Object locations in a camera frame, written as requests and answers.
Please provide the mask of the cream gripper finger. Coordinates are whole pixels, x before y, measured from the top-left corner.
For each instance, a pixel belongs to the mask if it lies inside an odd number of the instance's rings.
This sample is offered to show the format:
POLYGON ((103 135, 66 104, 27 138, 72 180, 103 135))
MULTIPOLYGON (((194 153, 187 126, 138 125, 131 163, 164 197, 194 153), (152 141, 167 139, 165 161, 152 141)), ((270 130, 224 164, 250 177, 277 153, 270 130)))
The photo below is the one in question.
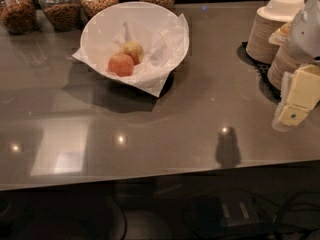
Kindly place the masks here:
POLYGON ((292 74, 289 72, 285 72, 283 74, 283 78, 281 81, 281 101, 278 104, 275 113, 274 113, 274 118, 272 121, 272 128, 276 131, 280 131, 280 132, 287 132, 289 130, 289 127, 284 125, 281 121, 280 121, 280 114, 283 112, 284 110, 284 106, 286 104, 286 98, 289 94, 289 90, 290 90, 290 86, 291 86, 291 82, 292 82, 292 74))

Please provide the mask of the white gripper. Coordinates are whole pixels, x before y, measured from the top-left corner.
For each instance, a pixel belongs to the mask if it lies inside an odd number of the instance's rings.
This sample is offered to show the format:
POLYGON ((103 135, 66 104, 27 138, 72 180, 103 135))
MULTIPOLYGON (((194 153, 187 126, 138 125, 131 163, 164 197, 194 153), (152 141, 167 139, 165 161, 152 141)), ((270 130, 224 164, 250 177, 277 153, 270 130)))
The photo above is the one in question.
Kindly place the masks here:
POLYGON ((294 17, 288 38, 289 55, 299 63, 310 63, 292 74, 292 82, 280 121, 301 124, 320 101, 320 0, 307 0, 294 17))

